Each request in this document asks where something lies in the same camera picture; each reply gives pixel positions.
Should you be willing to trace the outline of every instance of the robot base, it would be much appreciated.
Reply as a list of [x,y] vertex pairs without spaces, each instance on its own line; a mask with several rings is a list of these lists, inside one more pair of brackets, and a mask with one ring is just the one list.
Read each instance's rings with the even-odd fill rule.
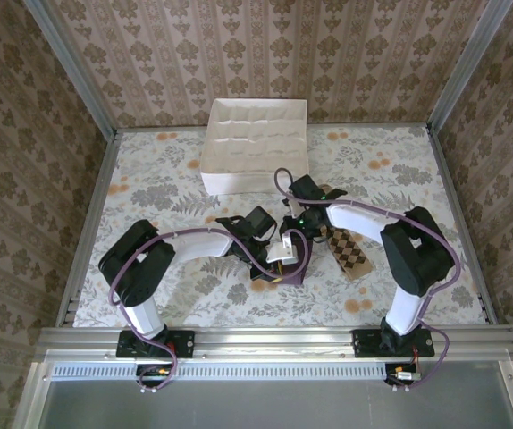
[[384,344],[381,329],[356,329],[352,331],[352,346],[356,358],[412,358],[414,348],[421,358],[435,356],[432,335],[426,329],[416,328],[405,336],[401,345],[391,350]]
[[[165,327],[155,338],[151,340],[160,342],[172,349],[177,358],[193,358],[195,347],[195,331],[169,330]],[[169,354],[158,347],[146,344],[131,330],[120,332],[117,341],[117,358],[168,358]]]

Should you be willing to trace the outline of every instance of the checkered cloth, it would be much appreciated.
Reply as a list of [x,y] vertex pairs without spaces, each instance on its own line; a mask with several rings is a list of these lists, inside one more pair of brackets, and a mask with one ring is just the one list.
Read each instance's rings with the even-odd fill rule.
[[[321,185],[324,192],[330,187]],[[327,238],[328,246],[348,280],[354,281],[372,272],[372,263],[352,238],[352,233],[342,228],[323,227],[321,233]]]

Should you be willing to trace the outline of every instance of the white cardboard box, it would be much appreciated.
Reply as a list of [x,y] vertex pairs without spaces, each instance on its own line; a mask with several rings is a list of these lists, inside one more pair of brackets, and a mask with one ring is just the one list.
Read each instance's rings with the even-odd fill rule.
[[[201,177],[209,195],[276,193],[273,174],[308,174],[307,101],[217,98],[211,107]],[[279,177],[286,189],[286,175]]]

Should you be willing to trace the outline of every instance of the wall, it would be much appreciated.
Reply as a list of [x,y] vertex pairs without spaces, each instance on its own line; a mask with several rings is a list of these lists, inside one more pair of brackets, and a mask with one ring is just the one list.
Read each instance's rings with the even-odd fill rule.
[[55,322],[104,148],[32,17],[0,0],[0,427]]
[[425,122],[486,0],[51,0],[119,127],[205,124],[216,97],[311,122]]
[[513,6],[439,137],[494,304],[513,323]]

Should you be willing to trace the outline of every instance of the table surface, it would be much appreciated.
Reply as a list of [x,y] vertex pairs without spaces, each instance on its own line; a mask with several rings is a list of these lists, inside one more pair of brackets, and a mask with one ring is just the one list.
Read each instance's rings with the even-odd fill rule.
[[[246,215],[258,205],[278,221],[286,214],[280,195],[208,196],[198,168],[204,138],[204,129],[123,133],[75,327],[126,325],[107,303],[108,284],[97,262],[137,220],[148,219],[165,232],[217,225],[215,217]],[[460,255],[463,273],[454,286],[433,299],[425,320],[485,324],[425,128],[309,126],[307,145],[310,175],[316,183],[345,189],[353,198],[395,211],[413,206],[430,210]],[[315,244],[302,287],[253,283],[248,267],[235,257],[209,257],[172,265],[154,295],[156,304],[170,326],[379,324],[396,283],[383,248],[355,237],[374,266],[356,281],[344,277],[327,244]]]

